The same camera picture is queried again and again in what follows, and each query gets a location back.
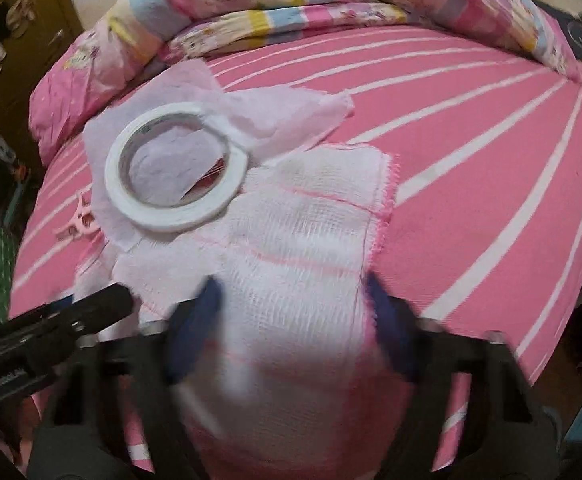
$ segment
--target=white tissue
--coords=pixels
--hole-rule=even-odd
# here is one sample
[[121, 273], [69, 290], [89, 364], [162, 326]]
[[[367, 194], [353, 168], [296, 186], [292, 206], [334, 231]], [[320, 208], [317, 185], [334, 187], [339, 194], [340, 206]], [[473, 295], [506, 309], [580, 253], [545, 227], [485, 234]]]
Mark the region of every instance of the white tissue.
[[[290, 153], [307, 150], [331, 133], [353, 110], [350, 96], [274, 86], [224, 92], [202, 60], [169, 68], [127, 101], [90, 120], [83, 133], [93, 175], [92, 209], [104, 234], [123, 251], [146, 235], [111, 204], [104, 187], [106, 156], [117, 135], [152, 108], [183, 101], [201, 102], [228, 116], [245, 132], [231, 139], [248, 151], [254, 165], [273, 165]], [[221, 147], [210, 134], [171, 124], [135, 154], [130, 178], [147, 202], [170, 205], [210, 170]]]

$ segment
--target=pink striped bedsheet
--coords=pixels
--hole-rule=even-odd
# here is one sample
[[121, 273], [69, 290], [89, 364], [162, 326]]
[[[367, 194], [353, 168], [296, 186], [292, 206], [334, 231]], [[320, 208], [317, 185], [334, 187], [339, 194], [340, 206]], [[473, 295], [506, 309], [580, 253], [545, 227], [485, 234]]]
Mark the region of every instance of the pink striped bedsheet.
[[[376, 269], [389, 292], [456, 333], [504, 332], [537, 379], [582, 283], [582, 86], [530, 60], [409, 26], [334, 32], [210, 66], [226, 90], [349, 89], [354, 116], [328, 140], [370, 142], [401, 164]], [[90, 241], [59, 242], [53, 229], [89, 188], [78, 136], [48, 169], [18, 256], [12, 316], [70, 292]], [[440, 464], [452, 457], [462, 409], [458, 397]], [[383, 452], [352, 456], [369, 464]]]

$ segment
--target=wooden cabinet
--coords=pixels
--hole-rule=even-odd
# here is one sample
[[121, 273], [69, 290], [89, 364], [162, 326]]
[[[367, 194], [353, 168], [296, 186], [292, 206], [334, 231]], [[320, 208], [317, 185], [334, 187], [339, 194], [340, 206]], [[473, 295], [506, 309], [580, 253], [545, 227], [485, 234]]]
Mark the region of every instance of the wooden cabinet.
[[[0, 0], [11, 5], [16, 0]], [[34, 171], [41, 171], [37, 145], [28, 132], [28, 98], [82, 28], [71, 0], [31, 0], [36, 18], [20, 38], [3, 42], [0, 133]]]

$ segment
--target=tape roll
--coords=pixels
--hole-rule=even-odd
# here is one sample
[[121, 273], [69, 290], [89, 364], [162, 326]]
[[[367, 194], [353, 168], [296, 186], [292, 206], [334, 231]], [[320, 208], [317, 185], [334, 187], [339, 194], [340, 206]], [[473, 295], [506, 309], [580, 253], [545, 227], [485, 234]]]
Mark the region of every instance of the tape roll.
[[[217, 136], [227, 146], [225, 168], [214, 186], [194, 202], [174, 206], [156, 206], [143, 202], [132, 191], [129, 169], [138, 148], [159, 135], [155, 126], [178, 120]], [[104, 166], [104, 184], [113, 205], [133, 223], [145, 229], [172, 233], [198, 225], [224, 209], [238, 193], [249, 161], [248, 155], [230, 142], [242, 138], [224, 116], [204, 110], [193, 102], [173, 103], [154, 108], [128, 126], [111, 146]]]

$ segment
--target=floor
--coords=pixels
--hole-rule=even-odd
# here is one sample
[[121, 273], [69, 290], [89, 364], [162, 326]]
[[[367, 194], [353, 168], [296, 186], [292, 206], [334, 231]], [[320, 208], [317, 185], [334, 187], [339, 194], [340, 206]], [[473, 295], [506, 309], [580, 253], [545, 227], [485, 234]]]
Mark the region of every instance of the floor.
[[564, 434], [582, 406], [582, 375], [576, 370], [576, 363], [570, 358], [564, 339], [558, 343], [533, 390], [543, 406], [558, 411]]

